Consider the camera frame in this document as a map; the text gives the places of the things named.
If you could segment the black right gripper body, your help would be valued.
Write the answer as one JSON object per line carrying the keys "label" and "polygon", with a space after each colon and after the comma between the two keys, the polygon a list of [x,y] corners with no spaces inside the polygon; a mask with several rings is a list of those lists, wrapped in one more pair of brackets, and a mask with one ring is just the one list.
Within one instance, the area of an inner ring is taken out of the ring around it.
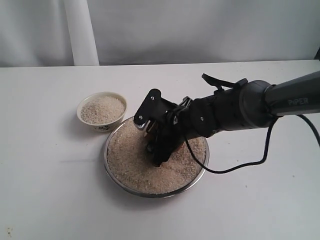
{"label": "black right gripper body", "polygon": [[165,100],[166,109],[162,116],[157,117],[157,130],[154,141],[156,150],[177,150],[185,142],[185,137],[198,137],[191,123],[190,105],[192,99],[184,99],[175,104]]}

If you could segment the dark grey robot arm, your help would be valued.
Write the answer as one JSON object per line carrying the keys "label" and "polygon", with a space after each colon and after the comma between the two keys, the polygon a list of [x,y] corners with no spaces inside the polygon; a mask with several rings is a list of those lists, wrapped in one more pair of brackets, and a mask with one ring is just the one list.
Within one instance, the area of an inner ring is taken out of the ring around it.
{"label": "dark grey robot arm", "polygon": [[232,83],[203,74],[215,92],[207,97],[185,97],[170,102],[160,90],[149,91],[134,122],[147,125],[151,141],[147,150],[155,166],[169,160],[181,144],[197,137],[209,138],[222,131],[267,128],[287,115],[306,119],[320,111],[320,74],[314,72],[296,79],[270,84],[263,80],[241,79]]}

